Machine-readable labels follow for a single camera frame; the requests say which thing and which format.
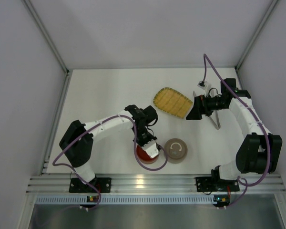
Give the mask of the metal tongs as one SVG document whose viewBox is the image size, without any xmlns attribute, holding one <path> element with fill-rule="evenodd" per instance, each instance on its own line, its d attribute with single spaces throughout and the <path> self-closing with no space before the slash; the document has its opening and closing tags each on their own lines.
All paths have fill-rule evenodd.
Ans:
<svg viewBox="0 0 286 229">
<path fill-rule="evenodd" d="M 194 105 L 188 114 L 188 117 L 191 117 L 192 120 L 202 120 L 203 115 L 205 115 L 209 118 L 215 129 L 219 130 L 221 128 L 217 111 L 219 96 L 205 97 L 204 94 L 196 95 L 196 93 L 193 92 L 193 97 Z"/>
</svg>

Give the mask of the red round lid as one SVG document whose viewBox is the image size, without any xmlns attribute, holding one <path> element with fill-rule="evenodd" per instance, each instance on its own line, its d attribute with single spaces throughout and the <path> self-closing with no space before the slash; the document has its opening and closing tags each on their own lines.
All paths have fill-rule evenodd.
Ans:
<svg viewBox="0 0 286 229">
<path fill-rule="evenodd" d="M 154 158 L 150 158 L 147 155 L 147 153 L 139 145 L 136 146 L 136 153 L 137 153 L 139 160 L 144 164 L 152 164 L 155 161 L 157 161 L 159 157 L 159 156 L 156 156 Z"/>
</svg>

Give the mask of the brown round lid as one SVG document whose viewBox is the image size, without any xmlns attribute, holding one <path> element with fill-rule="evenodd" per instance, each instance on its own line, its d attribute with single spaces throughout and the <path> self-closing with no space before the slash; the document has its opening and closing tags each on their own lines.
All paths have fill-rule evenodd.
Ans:
<svg viewBox="0 0 286 229">
<path fill-rule="evenodd" d="M 169 139 L 165 143 L 164 149 L 168 156 L 168 162 L 173 164 L 183 162 L 188 152 L 187 144 L 179 138 Z"/>
</svg>

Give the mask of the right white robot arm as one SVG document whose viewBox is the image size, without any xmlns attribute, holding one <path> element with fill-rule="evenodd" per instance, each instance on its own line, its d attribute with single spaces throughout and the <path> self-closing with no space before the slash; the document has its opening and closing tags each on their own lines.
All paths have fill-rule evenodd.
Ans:
<svg viewBox="0 0 286 229">
<path fill-rule="evenodd" d="M 221 93 L 211 96 L 212 86 L 200 81 L 204 94 L 194 96 L 194 104 L 187 113 L 186 120 L 201 120 L 213 112 L 228 109 L 236 118 L 244 140 L 238 149 L 235 160 L 218 165 L 211 171 L 209 181 L 213 185 L 228 183 L 254 187 L 260 184 L 267 174 L 276 170 L 283 140 L 272 134 L 257 115 L 251 95 L 239 89 L 236 80 L 221 80 Z"/>
</svg>

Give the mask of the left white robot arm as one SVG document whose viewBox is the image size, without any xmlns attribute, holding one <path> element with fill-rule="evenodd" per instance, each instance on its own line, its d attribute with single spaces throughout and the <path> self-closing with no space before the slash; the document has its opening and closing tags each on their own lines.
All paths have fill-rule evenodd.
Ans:
<svg viewBox="0 0 286 229">
<path fill-rule="evenodd" d="M 148 128 L 153 125 L 152 122 L 157 121 L 158 114 L 152 106 L 141 109 L 136 105 L 129 105 L 118 114 L 105 119 L 90 123 L 73 121 L 59 146 L 75 173 L 81 177 L 82 183 L 93 185 L 96 175 L 88 163 L 93 144 L 120 131 L 132 130 L 136 144 L 147 154 L 147 158 L 154 159 L 159 155 L 157 137 Z"/>
</svg>

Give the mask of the woven bamboo tray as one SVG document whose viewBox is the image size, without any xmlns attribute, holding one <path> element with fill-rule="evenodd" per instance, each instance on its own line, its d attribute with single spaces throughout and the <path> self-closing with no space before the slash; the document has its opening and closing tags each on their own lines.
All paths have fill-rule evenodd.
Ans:
<svg viewBox="0 0 286 229">
<path fill-rule="evenodd" d="M 154 96 L 153 104 L 167 114 L 184 119 L 194 103 L 179 91 L 164 87 Z"/>
</svg>

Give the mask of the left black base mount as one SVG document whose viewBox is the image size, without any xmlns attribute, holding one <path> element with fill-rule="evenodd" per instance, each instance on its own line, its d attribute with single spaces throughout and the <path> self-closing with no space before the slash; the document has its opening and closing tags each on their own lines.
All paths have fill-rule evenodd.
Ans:
<svg viewBox="0 0 286 229">
<path fill-rule="evenodd" d="M 99 177 L 96 178 L 96 182 L 93 185 L 100 193 L 110 193 L 111 182 L 112 179 L 110 177 Z M 96 193 L 96 191 L 78 178 L 72 178 L 69 185 L 69 193 Z"/>
</svg>

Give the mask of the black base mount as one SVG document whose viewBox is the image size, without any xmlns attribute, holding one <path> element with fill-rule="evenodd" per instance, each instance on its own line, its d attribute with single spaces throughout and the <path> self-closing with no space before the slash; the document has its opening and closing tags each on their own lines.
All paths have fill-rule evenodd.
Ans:
<svg viewBox="0 0 286 229">
<path fill-rule="evenodd" d="M 196 177 L 195 181 L 197 192 L 210 193 L 216 191 L 212 177 Z"/>
<path fill-rule="evenodd" d="M 111 182 L 112 179 L 110 177 L 99 177 L 96 178 L 96 182 L 93 185 L 100 193 L 110 193 Z M 78 178 L 72 178 L 69 185 L 69 193 L 96 193 L 96 191 Z"/>
</svg>

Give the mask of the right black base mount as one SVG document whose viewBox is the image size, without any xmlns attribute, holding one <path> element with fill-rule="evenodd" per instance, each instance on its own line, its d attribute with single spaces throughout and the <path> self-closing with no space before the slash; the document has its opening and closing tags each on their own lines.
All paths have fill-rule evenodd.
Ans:
<svg viewBox="0 0 286 229">
<path fill-rule="evenodd" d="M 196 177 L 195 181 L 197 192 L 210 193 L 216 191 L 212 177 Z"/>
</svg>

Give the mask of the aluminium mounting rail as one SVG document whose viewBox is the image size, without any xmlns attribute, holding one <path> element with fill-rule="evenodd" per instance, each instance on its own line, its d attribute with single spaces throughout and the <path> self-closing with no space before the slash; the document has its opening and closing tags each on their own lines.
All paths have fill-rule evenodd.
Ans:
<svg viewBox="0 0 286 229">
<path fill-rule="evenodd" d="M 74 175 L 43 174 L 31 177 L 26 188 L 28 194 L 67 194 L 73 186 Z M 196 182 L 197 175 L 144 175 L 144 174 L 103 174 L 111 178 L 111 194 L 194 194 L 202 186 Z M 286 188 L 278 174 L 268 175 L 260 184 L 249 187 L 248 194 L 285 193 Z"/>
</svg>

